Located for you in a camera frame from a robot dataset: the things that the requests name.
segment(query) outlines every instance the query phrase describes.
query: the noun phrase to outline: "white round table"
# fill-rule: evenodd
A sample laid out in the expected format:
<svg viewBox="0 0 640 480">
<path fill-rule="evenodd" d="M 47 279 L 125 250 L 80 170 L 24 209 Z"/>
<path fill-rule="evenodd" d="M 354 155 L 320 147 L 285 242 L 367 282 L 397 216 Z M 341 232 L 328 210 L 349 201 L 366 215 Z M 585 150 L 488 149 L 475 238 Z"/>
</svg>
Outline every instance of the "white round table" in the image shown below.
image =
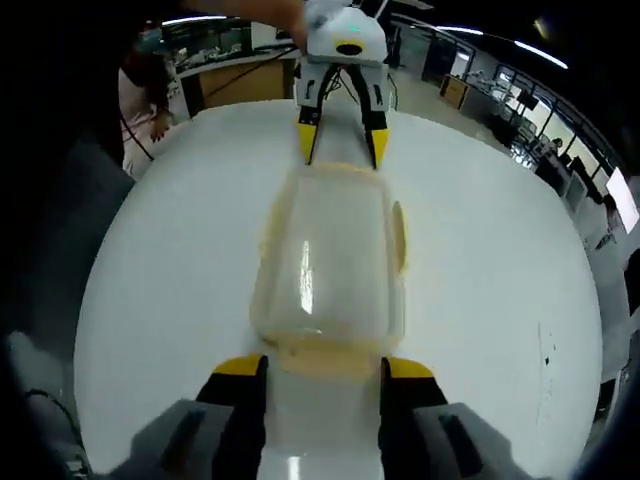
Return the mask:
<svg viewBox="0 0 640 480">
<path fill-rule="evenodd" d="M 249 324 L 259 243 L 302 163 L 291 101 L 208 110 L 174 135 L 106 235 L 82 305 L 75 393 L 97 472 L 212 368 L 260 348 Z M 563 477 L 589 434 L 601 372 L 598 301 L 555 193 L 513 160 L 392 112 L 380 169 L 408 228 L 406 336 L 511 443 L 534 476 Z M 368 164 L 355 105 L 329 103 L 315 161 Z"/>
</svg>

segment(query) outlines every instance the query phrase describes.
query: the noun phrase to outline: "ceiling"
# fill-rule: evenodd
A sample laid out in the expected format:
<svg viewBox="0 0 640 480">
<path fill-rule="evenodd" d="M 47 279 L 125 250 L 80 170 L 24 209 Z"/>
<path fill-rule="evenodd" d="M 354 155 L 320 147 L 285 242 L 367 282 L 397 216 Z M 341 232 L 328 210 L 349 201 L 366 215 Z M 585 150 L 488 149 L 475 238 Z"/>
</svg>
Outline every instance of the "ceiling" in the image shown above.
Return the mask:
<svg viewBox="0 0 640 480">
<path fill-rule="evenodd" d="M 512 42 L 489 35 L 457 34 L 498 60 L 521 70 L 557 92 L 582 112 L 605 136 L 627 170 L 640 174 L 637 119 L 637 28 L 629 6 L 579 8 L 542 2 L 486 1 L 463 5 L 429 0 L 421 10 L 393 2 L 401 13 L 432 25 L 469 27 L 509 40 L 520 40 L 564 61 L 569 68 L 530 54 Z"/>
</svg>

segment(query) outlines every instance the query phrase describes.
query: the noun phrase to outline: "person's arm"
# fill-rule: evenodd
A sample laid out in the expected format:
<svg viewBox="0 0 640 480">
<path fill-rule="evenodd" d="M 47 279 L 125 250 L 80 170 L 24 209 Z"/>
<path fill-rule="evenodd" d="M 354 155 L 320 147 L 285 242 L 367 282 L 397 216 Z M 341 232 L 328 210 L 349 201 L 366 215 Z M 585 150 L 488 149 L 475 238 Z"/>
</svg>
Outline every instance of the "person's arm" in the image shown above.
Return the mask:
<svg viewBox="0 0 640 480">
<path fill-rule="evenodd" d="M 272 25 L 289 32 L 300 50 L 306 48 L 307 29 L 302 0 L 184 0 L 182 5 L 199 12 Z"/>
</svg>

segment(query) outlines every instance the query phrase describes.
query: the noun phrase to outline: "ceiling light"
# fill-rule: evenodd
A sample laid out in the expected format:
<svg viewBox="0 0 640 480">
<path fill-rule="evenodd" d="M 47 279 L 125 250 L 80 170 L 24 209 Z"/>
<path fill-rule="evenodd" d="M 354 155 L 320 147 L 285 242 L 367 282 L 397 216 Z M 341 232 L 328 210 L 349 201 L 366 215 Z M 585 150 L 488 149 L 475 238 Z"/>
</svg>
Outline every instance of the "ceiling light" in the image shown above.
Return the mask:
<svg viewBox="0 0 640 480">
<path fill-rule="evenodd" d="M 640 214 L 629 185 L 627 185 L 627 181 L 617 167 L 607 182 L 607 190 L 616 202 L 616 209 L 620 214 L 624 229 L 627 233 L 631 232 L 636 223 L 638 223 Z"/>
<path fill-rule="evenodd" d="M 551 55 L 549 55 L 548 53 L 543 52 L 542 50 L 538 50 L 535 47 L 532 47 L 531 45 L 527 45 L 526 43 L 522 43 L 519 42 L 517 40 L 515 40 L 515 44 L 517 46 L 519 46 L 520 48 L 524 48 L 525 50 L 530 51 L 531 53 L 535 53 L 536 55 L 541 56 L 542 58 L 544 58 L 545 60 L 549 60 L 551 63 L 555 63 L 556 65 L 558 65 L 559 67 L 564 68 L 565 70 L 568 69 L 569 67 L 567 66 L 566 63 L 564 63 L 561 60 L 558 60 L 556 57 L 552 57 Z"/>
<path fill-rule="evenodd" d="M 447 32 L 461 32 L 461 33 L 471 33 L 472 35 L 483 35 L 480 30 L 474 30 L 473 28 L 464 28 L 464 27 L 445 27 L 439 25 L 436 27 L 437 30 L 444 30 Z"/>
<path fill-rule="evenodd" d="M 211 16 L 211 15 L 204 15 L 201 17 L 186 17 L 186 18 L 178 18 L 176 20 L 167 20 L 166 22 L 162 22 L 162 26 L 163 27 L 168 27 L 170 25 L 178 25 L 180 23 L 187 23 L 187 22 L 201 22 L 204 20 L 224 20 L 227 17 L 223 17 L 223 16 Z"/>
</svg>

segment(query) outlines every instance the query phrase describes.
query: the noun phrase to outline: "transparent plastic container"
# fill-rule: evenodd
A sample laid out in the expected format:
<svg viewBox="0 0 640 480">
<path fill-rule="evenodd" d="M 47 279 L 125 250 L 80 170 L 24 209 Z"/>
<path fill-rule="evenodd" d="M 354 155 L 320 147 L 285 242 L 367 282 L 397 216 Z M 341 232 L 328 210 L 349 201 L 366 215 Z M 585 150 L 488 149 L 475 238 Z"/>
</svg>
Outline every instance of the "transparent plastic container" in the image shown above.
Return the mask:
<svg viewBox="0 0 640 480">
<path fill-rule="evenodd" d="M 315 364 L 353 354 L 379 363 L 402 339 L 404 221 L 373 171 L 296 169 L 272 207 L 261 257 L 251 321 L 279 349 L 319 356 Z"/>
</svg>

